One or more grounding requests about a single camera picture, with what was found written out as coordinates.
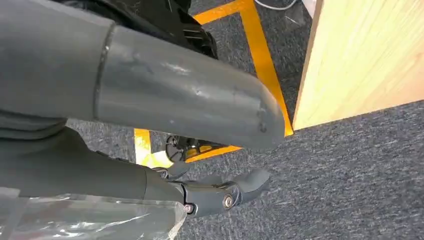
wooden board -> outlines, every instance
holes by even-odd
[[[295,130],[424,99],[424,0],[318,0]]]

bolt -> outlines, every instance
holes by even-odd
[[[222,201],[222,205],[225,209],[230,209],[233,207],[233,197],[229,194],[224,196],[224,200]]]
[[[187,214],[192,214],[194,209],[195,209],[195,207],[193,205],[191,205],[191,204],[184,205],[184,211]]]

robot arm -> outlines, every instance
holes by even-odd
[[[0,186],[21,197],[64,193],[168,200],[193,216],[256,197],[269,174],[168,181],[90,151],[67,118],[244,147],[284,136],[256,78],[186,48],[48,0],[0,1]]]
[[[48,0],[0,2],[0,110],[264,148],[275,98],[213,58]]]

clear plastic bag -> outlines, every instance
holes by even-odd
[[[173,201],[75,194],[35,197],[27,200],[6,239],[172,240],[185,218],[184,206]]]

